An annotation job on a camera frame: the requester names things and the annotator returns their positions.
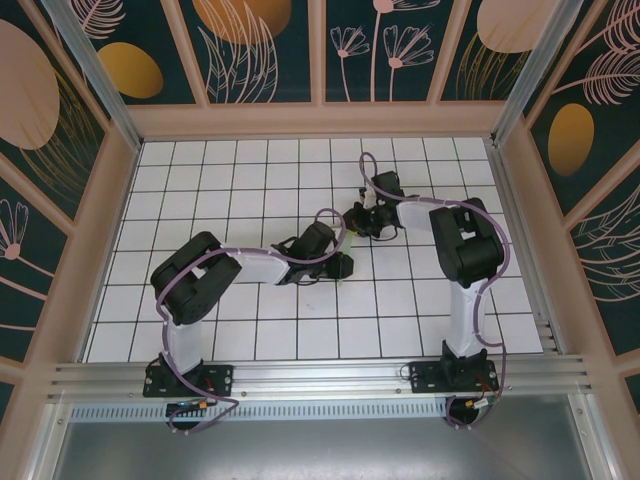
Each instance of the dark green wallpaper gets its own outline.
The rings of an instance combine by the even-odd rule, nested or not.
[[[385,13],[371,2],[328,0],[327,102],[371,101],[372,72],[376,101],[425,101],[452,5],[396,2]]]
[[[246,5],[249,14],[240,0],[180,0],[209,101],[310,102],[306,0]]]
[[[531,128],[565,214],[640,138],[639,8],[609,2]]]
[[[0,153],[74,218],[104,131],[17,3],[0,6],[0,58]]]
[[[571,236],[616,355],[640,348],[640,167]]]
[[[506,100],[529,57],[529,51],[499,53],[482,43],[478,12],[483,1],[471,2],[441,100]]]
[[[0,179],[0,356],[22,362],[67,237]]]
[[[13,393],[13,385],[10,383],[0,382],[0,425],[2,425],[2,419],[4,413],[9,406],[9,400],[11,400],[11,394]]]
[[[633,399],[633,404],[636,406],[636,412],[640,415],[640,373],[625,378],[625,381]]]
[[[195,102],[160,0],[73,0],[71,7],[127,105]]]
[[[587,12],[589,11],[589,9],[591,8],[592,5],[593,5],[593,0],[584,0],[582,2],[582,7],[580,7],[580,12],[578,13],[578,16],[576,17],[575,21],[573,22],[573,25],[571,26],[571,29],[569,30],[569,33],[567,34],[566,37],[564,37],[564,41],[562,42],[562,45],[560,45],[560,48],[556,52],[556,56],[553,58],[553,61],[547,67],[547,71],[545,72],[543,77],[540,79],[540,82],[538,83],[538,87],[536,88],[536,90],[531,95],[531,98],[527,102],[527,105],[525,105],[525,107],[524,107],[524,116],[525,117],[529,115],[529,112],[531,111],[531,109],[535,105],[536,101],[538,100],[538,97],[540,96],[540,93],[542,92],[542,89],[547,84],[547,80],[549,80],[549,77],[551,76],[553,71],[556,69],[556,66],[558,65],[558,62],[562,58],[562,55],[564,55],[564,52],[566,51],[567,46],[569,45],[569,43],[573,39],[573,36],[576,34],[576,30],[578,30],[578,28],[580,28],[580,24],[584,20],[584,16],[587,14]]]

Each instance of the cable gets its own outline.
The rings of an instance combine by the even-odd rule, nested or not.
[[[502,348],[502,369],[500,372],[500,386],[498,388],[498,392],[496,394],[497,398],[499,399],[502,396],[502,391],[504,389],[504,380],[505,380],[505,376],[507,373],[507,350],[505,348],[504,345],[504,339],[500,342],[500,343],[490,343],[487,342],[482,335],[480,334],[480,328],[478,326],[478,322],[479,322],[479,311],[480,311],[480,301],[482,300],[482,294],[498,279],[500,278],[504,272],[507,270],[507,268],[509,267],[509,261],[511,260],[511,252],[509,250],[509,239],[507,238],[506,233],[504,233],[504,230],[502,229],[502,227],[500,226],[500,224],[491,216],[489,215],[487,212],[485,212],[483,209],[476,207],[475,205],[472,205],[470,203],[467,202],[461,202],[458,200],[442,200],[439,198],[431,198],[431,197],[401,197],[399,195],[394,195],[392,193],[387,193],[384,190],[382,190],[381,188],[379,188],[378,186],[376,186],[373,181],[371,181],[371,178],[369,178],[367,176],[367,173],[364,170],[364,160],[365,160],[365,156],[369,157],[371,159],[371,162],[373,163],[373,169],[374,169],[374,174],[377,175],[378,174],[378,164],[377,161],[375,159],[375,157],[369,153],[369,152],[363,152],[362,155],[360,155],[360,160],[358,161],[358,166],[360,167],[360,173],[362,174],[362,177],[364,178],[364,181],[367,185],[369,185],[376,193],[379,193],[381,195],[384,195],[392,200],[396,200],[398,202],[427,202],[427,203],[432,203],[434,205],[442,205],[442,206],[449,206],[449,205],[454,205],[454,206],[458,206],[458,207],[463,207],[466,208],[468,210],[471,210],[473,212],[478,213],[479,215],[482,215],[489,223],[491,223],[491,225],[496,229],[496,232],[498,233],[498,235],[500,236],[500,240],[502,242],[502,246],[504,249],[504,262],[502,263],[502,267],[500,267],[500,269],[496,272],[496,274],[490,278],[489,280],[487,280],[487,282],[485,282],[480,289],[478,290],[478,293],[476,295],[476,300],[473,304],[473,333],[475,335],[475,337],[478,339],[478,341],[486,346],[486,347],[501,347]],[[451,404],[453,403],[453,401],[456,399],[455,395],[450,397],[449,400],[447,400],[447,407],[445,410],[446,416],[445,419],[447,421],[447,423],[449,423],[449,425],[454,426],[455,428],[459,428],[460,426],[466,426],[467,429],[471,429],[471,425],[465,425],[462,422],[456,420],[455,418],[453,418],[450,414],[451,412]],[[489,411],[480,419],[475,423],[475,426],[479,426],[482,423],[484,423],[486,421],[486,419],[489,417],[490,413],[493,411],[493,406],[489,409]]]
[[[187,267],[185,267],[180,273],[178,273],[168,284],[166,287],[164,287],[164,289],[162,290],[162,292],[160,292],[160,295],[158,295],[157,301],[156,301],[156,311],[160,314],[160,316],[162,317],[162,355],[167,363],[167,366],[171,369],[171,371],[173,372],[173,374],[175,375],[175,377],[180,381],[180,383],[182,383],[185,387],[187,387],[189,390],[191,390],[194,393],[197,393],[198,395],[213,400],[215,402],[225,402],[225,403],[230,403],[231,406],[226,408],[225,410],[223,410],[221,413],[219,413],[218,415],[216,415],[212,420],[209,420],[208,422],[204,422],[204,423],[199,423],[198,425],[196,425],[195,427],[193,427],[190,430],[178,430],[175,425],[173,424],[173,419],[176,416],[176,413],[174,412],[173,415],[171,415],[171,417],[169,417],[169,427],[171,428],[171,430],[173,431],[173,433],[180,433],[182,435],[189,435],[190,433],[198,433],[201,432],[203,430],[206,430],[207,428],[211,427],[213,424],[217,423],[222,417],[224,417],[225,415],[228,415],[229,413],[231,413],[234,409],[238,408],[238,406],[240,405],[240,402],[236,399],[233,398],[228,398],[228,397],[220,397],[218,395],[212,394],[210,392],[206,392],[198,387],[196,387],[195,385],[193,385],[191,382],[189,382],[189,380],[187,380],[186,378],[184,378],[182,376],[182,374],[178,371],[178,367],[175,364],[175,361],[173,360],[173,356],[171,355],[171,351],[169,350],[169,322],[171,321],[170,317],[169,317],[169,313],[166,312],[163,308],[162,308],[162,304],[164,303],[164,299],[167,297],[167,295],[169,294],[169,292],[171,291],[171,289],[173,287],[176,286],[176,284],[178,284],[178,282],[180,282],[180,280],[182,280],[184,277],[186,277],[194,268],[198,267],[199,265],[203,264],[204,262],[206,262],[207,260],[209,260],[210,258],[213,258],[217,255],[222,255],[224,253],[233,253],[233,254],[242,254],[242,253],[250,253],[250,254],[258,254],[258,255],[266,255],[266,256],[270,256],[270,257],[275,257],[275,258],[279,258],[281,260],[284,260],[285,262],[291,262],[291,263],[298,263],[301,265],[313,265],[316,263],[321,263],[324,262],[325,260],[329,259],[332,255],[334,255],[335,253],[337,253],[340,250],[340,247],[342,246],[342,243],[344,242],[344,239],[347,235],[347,225],[344,221],[344,218],[342,217],[342,215],[337,212],[336,210],[334,210],[333,208],[323,208],[321,210],[318,211],[318,213],[316,213],[313,221],[315,222],[316,220],[318,220],[318,218],[320,217],[320,215],[324,212],[330,212],[332,214],[334,214],[336,217],[338,217],[338,220],[340,220],[340,233],[338,234],[338,239],[335,243],[334,248],[327,252],[326,254],[324,254],[323,256],[319,257],[319,258],[315,258],[313,260],[300,260],[297,258],[292,258],[292,257],[288,257],[286,255],[283,255],[279,252],[273,251],[273,250],[265,250],[262,248],[229,248],[229,247],[221,247],[217,250],[214,250],[212,252],[208,252],[205,255],[201,256],[200,258],[194,260],[193,262],[191,262],[190,265],[188,265]]]
[[[384,243],[384,242],[390,242],[391,240],[395,240],[396,238],[398,238],[398,228],[397,227],[393,227],[395,229],[395,233],[393,234],[393,237],[389,237],[389,238],[375,238],[375,237],[371,237],[371,241],[372,242],[378,242],[378,243]]]

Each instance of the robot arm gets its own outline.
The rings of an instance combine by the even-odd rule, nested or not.
[[[395,172],[371,178],[387,193],[404,196]],[[387,226],[433,232],[440,267],[451,287],[451,323],[443,342],[441,366],[452,388],[475,385],[476,374],[486,368],[487,351],[478,341],[474,327],[474,305],[480,288],[495,276],[504,261],[504,250],[493,226],[480,214],[464,207],[438,207],[420,201],[403,201],[360,191],[345,215],[348,228],[360,236],[379,238]],[[465,201],[486,210],[482,201]],[[480,298],[478,330],[484,327],[488,291]]]
[[[273,247],[290,258],[320,258],[335,244],[333,230],[322,222],[310,225],[300,238],[291,237]],[[221,247],[210,232],[194,236],[163,262],[151,275],[156,296],[194,260]],[[277,256],[244,253],[212,257],[200,268],[189,272],[168,293],[164,306],[171,314],[169,348],[180,374],[186,375],[202,364],[200,354],[201,320],[218,303],[233,283],[298,283],[304,276],[312,279],[347,278],[353,273],[353,259],[337,252],[328,260],[313,265],[289,264]]]

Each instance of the metal plate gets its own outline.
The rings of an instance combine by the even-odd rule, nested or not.
[[[145,373],[146,378],[142,391],[142,396],[145,398],[193,398],[199,396],[178,382],[177,379],[175,384],[167,385],[164,381],[167,375],[165,367],[159,365],[147,367]],[[232,383],[232,365],[204,365],[200,380],[195,386],[220,397],[228,397],[231,395]]]
[[[407,375],[411,378],[411,391],[413,393],[444,393],[451,391],[451,386],[444,376],[444,370],[442,370],[439,361],[411,362],[407,365],[407,370]],[[482,377],[493,390],[498,390],[496,366],[491,360],[487,360],[484,364]],[[456,392],[480,393],[482,392],[482,385],[478,382],[468,388],[458,387]]]

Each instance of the leaf illustration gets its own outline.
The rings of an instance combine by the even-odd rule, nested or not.
[[[640,85],[640,50],[609,50],[594,60],[585,78],[556,88],[552,95],[576,85],[582,85],[589,103],[621,105],[620,100]]]
[[[612,50],[623,53],[640,44],[640,0],[616,0],[609,12],[604,41]]]
[[[209,54],[209,71],[205,82],[214,103],[254,103],[273,99],[278,86],[278,58],[269,28],[256,19],[245,3],[246,21],[229,0],[201,5],[217,35],[211,38],[199,28]]]
[[[585,218],[573,240],[594,297],[621,302],[640,295],[640,185],[611,210]]]
[[[96,40],[107,39],[126,15],[122,0],[71,0],[71,6],[84,33]]]

